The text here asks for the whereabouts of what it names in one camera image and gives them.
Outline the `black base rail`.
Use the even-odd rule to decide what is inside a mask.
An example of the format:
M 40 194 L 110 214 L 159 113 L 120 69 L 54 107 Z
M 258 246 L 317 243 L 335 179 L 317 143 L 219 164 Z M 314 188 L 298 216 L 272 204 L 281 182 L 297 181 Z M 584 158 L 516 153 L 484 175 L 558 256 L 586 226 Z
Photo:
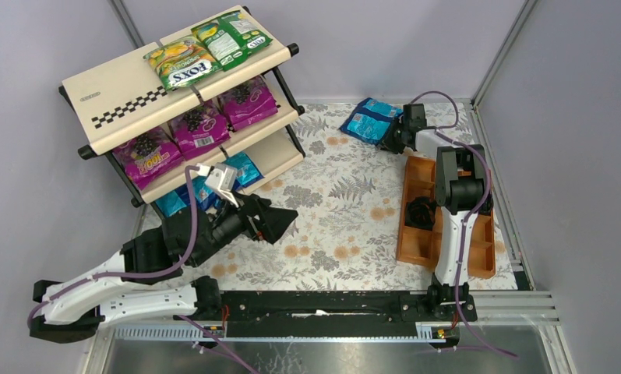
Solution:
M 221 291 L 201 277 L 195 309 L 188 318 L 227 338 L 330 338 L 394 340 L 420 337 L 418 328 L 436 324 L 434 339 L 450 338 L 457 325 L 478 319 L 470 294 L 454 301 L 452 291 Z

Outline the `cream three-tier shelf rack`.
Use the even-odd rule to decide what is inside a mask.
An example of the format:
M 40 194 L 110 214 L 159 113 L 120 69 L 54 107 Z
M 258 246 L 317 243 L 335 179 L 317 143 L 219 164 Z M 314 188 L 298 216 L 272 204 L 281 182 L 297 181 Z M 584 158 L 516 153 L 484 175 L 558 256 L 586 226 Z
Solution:
M 87 138 L 79 155 L 85 160 L 106 157 L 131 193 L 135 207 L 154 205 L 157 199 L 182 186 L 184 168 L 179 165 L 139 190 L 111 151 L 155 127 L 169 129 L 170 120 L 205 101 L 213 101 L 223 114 L 218 96 L 256 76 L 262 76 L 270 88 L 278 113 L 237 132 L 229 129 L 228 122 L 230 139 L 193 158 L 193 162 L 212 165 L 245 152 L 263 174 L 263 182 L 270 182 L 305 158 L 292 127 L 304 108 L 296 102 L 280 70 L 297 55 L 297 44 L 273 39 L 268 47 L 234 69 L 213 74 L 190 87 L 166 91 L 143 56 L 191 32 L 190 27 L 183 28 L 69 77 L 59 87 Z

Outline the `orange compartment tray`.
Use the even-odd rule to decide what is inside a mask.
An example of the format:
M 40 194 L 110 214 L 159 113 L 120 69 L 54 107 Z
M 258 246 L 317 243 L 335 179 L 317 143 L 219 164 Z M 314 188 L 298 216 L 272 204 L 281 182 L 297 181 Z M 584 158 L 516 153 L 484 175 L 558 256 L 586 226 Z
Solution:
M 438 264 L 441 249 L 441 209 L 437 206 L 436 222 L 431 231 L 406 226 L 404 211 L 406 204 L 416 197 L 427 196 L 435 200 L 435 169 L 436 162 L 432 159 L 410 156 L 406 161 L 396 253 L 397 260 L 421 265 L 431 271 Z M 475 221 L 468 253 L 468 274 L 484 279 L 496 274 L 493 212 L 480 214 Z

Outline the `blue candy bag shelf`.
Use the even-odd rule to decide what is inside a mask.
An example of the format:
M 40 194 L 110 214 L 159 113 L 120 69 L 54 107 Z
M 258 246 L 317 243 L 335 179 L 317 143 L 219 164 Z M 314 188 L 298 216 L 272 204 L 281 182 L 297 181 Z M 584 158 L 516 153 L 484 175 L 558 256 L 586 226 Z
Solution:
M 249 187 L 263 179 L 263 174 L 245 152 L 227 158 L 224 163 L 237 171 L 234 189 Z
M 193 194 L 190 194 L 187 185 L 180 186 L 157 199 L 154 203 L 165 217 L 177 213 L 195 202 L 202 211 L 207 211 L 217 204 L 217 194 L 206 186 L 206 177 L 196 177 L 192 180 Z

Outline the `blue candy bag shelf left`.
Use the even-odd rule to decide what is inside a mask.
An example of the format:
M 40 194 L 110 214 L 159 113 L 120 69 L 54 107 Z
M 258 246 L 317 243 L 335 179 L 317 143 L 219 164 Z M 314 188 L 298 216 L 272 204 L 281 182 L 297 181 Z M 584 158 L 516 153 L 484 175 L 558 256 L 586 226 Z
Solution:
M 154 203 L 165 217 L 177 213 L 195 202 L 202 211 L 207 211 L 217 204 L 217 194 L 206 186 L 206 177 L 196 177 L 192 180 L 193 194 L 190 194 L 187 185 L 180 186 L 157 199 Z

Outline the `floral table cloth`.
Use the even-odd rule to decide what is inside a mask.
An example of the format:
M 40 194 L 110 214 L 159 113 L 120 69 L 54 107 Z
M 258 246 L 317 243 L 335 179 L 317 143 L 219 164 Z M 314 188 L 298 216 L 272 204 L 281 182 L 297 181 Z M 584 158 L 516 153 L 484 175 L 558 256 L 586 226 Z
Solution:
M 257 194 L 298 217 L 273 245 L 238 238 L 184 278 L 223 291 L 424 290 L 431 273 L 396 258 L 405 155 L 341 132 L 352 104 L 309 104 L 294 124 L 306 155 Z

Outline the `purple candy bag on shelf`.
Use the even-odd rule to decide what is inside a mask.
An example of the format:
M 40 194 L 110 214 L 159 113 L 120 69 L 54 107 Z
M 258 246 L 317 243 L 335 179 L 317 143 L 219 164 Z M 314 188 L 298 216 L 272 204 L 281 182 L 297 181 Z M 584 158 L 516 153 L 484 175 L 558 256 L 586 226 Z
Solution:
M 161 127 L 144 132 L 111 152 L 139 190 L 183 162 L 178 145 Z

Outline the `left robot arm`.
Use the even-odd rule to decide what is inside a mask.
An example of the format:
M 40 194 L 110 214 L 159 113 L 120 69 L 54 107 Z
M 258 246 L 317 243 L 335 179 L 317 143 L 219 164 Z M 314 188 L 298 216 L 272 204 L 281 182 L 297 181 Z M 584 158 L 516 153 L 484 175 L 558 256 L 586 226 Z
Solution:
M 58 344 L 86 340 L 115 324 L 157 317 L 215 316 L 223 310 L 217 280 L 190 275 L 236 238 L 276 243 L 298 211 L 240 195 L 216 214 L 196 205 L 143 231 L 102 264 L 66 282 L 34 284 L 31 337 Z

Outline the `black coiled item left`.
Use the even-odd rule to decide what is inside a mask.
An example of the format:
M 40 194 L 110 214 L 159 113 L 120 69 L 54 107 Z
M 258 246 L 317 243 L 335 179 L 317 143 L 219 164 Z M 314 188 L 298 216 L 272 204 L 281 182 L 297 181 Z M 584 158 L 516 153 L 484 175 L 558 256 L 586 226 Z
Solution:
M 436 222 L 435 200 L 419 196 L 407 203 L 404 211 L 404 224 L 408 227 L 431 231 Z

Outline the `green Fox's candy bag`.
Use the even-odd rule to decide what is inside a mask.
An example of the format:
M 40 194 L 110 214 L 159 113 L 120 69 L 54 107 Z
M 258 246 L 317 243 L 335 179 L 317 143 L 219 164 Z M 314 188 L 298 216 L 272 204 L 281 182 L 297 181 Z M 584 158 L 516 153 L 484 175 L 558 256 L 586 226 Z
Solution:
M 246 62 L 272 42 L 272 38 L 247 19 L 242 11 L 226 12 L 194 26 L 191 31 L 224 71 Z
M 220 63 L 193 35 L 152 50 L 143 60 L 157 74 L 166 91 L 191 86 L 221 71 Z

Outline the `purple candy bag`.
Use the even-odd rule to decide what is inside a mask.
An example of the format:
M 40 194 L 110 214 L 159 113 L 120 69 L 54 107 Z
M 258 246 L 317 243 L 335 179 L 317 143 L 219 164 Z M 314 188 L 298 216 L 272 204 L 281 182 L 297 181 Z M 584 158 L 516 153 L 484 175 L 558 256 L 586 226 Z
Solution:
M 278 113 L 277 102 L 262 76 L 221 93 L 218 102 L 232 132 L 243 130 Z
M 183 162 L 178 145 L 161 127 L 144 132 L 111 152 L 139 190 Z
M 201 156 L 230 139 L 228 119 L 213 101 L 205 101 L 169 122 L 185 160 Z

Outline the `blue candy bag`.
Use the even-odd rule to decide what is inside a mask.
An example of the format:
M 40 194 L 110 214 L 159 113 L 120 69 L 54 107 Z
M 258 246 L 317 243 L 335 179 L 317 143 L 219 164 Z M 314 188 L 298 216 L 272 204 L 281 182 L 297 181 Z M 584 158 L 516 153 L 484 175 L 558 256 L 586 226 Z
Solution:
M 356 104 L 339 130 L 364 143 L 378 145 L 401 114 L 402 108 L 368 97 Z

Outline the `blue candy bag shelf right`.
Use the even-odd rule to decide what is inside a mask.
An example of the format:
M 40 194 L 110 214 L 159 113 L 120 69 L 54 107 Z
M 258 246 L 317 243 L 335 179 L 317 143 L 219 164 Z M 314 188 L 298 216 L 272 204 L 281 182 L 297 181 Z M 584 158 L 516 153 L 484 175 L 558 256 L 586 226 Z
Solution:
M 245 152 L 227 158 L 224 163 L 237 171 L 234 189 L 249 187 L 263 179 L 263 174 Z

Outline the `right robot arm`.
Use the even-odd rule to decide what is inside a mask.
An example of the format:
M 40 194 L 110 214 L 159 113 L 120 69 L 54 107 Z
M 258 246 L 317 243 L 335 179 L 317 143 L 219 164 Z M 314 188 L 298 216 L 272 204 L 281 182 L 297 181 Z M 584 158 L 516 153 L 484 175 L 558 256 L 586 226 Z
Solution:
M 423 104 L 406 104 L 380 144 L 401 152 L 434 146 L 434 201 L 441 212 L 438 263 L 422 299 L 424 311 L 436 318 L 467 323 L 476 320 L 468 285 L 468 255 L 477 218 L 492 211 L 491 173 L 483 146 L 466 144 L 428 124 Z

